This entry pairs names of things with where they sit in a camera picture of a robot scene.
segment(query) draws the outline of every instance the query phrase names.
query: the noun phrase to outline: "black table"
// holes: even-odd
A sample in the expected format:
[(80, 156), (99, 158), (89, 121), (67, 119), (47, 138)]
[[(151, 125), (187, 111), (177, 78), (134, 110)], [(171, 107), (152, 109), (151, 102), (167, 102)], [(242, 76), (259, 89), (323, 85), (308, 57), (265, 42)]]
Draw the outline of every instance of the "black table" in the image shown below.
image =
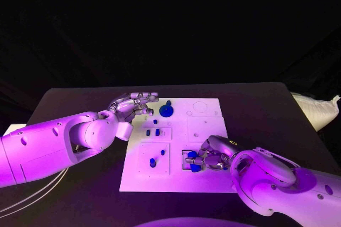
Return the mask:
[[(83, 111), (100, 111), (124, 92), (160, 97), (217, 98), (228, 137), (291, 159), (300, 166), (341, 175), (294, 99), (281, 83), (50, 89), (27, 124)], [(28, 208), (0, 219), (0, 226), (134, 226), (173, 217), (207, 217), (255, 226), (298, 226), (280, 213), (254, 213), (236, 194), (118, 192), (126, 142), (115, 139), (96, 156), (69, 168), (53, 191)], [(0, 190), (0, 209), (51, 180)]]

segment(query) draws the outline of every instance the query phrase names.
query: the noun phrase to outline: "blue object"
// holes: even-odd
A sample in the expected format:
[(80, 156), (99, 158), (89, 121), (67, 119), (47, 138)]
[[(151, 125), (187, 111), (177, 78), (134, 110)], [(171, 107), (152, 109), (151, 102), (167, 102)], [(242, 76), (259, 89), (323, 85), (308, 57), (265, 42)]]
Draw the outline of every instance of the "blue object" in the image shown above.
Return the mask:
[(165, 104), (160, 107), (158, 113), (163, 117), (168, 117), (173, 114), (173, 108), (170, 106), (170, 101), (167, 100)]
[(154, 159), (151, 158), (148, 162), (150, 162), (150, 167), (152, 168), (152, 167), (155, 166), (155, 161), (154, 161)]
[[(186, 154), (186, 157), (197, 157), (196, 152), (194, 152), (194, 151), (189, 152), (189, 153)], [(189, 166), (190, 166), (190, 170), (191, 170), (193, 173), (200, 171), (200, 165), (197, 165), (197, 164), (189, 164)]]

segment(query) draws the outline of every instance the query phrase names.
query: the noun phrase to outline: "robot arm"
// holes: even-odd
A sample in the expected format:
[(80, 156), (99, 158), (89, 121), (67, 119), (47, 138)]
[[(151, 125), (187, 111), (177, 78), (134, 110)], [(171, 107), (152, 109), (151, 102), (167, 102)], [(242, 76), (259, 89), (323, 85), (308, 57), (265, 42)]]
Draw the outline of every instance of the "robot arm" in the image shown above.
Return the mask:
[(258, 214), (280, 212), (301, 226), (341, 226), (341, 177), (298, 167), (261, 148), (236, 148), (236, 143), (219, 136), (209, 136), (197, 155), (186, 162), (213, 170), (229, 167), (236, 194)]
[(0, 187), (54, 174), (96, 155), (113, 137), (126, 141), (135, 115), (152, 115), (147, 102), (157, 93), (129, 93), (115, 98), (106, 110), (25, 126), (0, 138)]

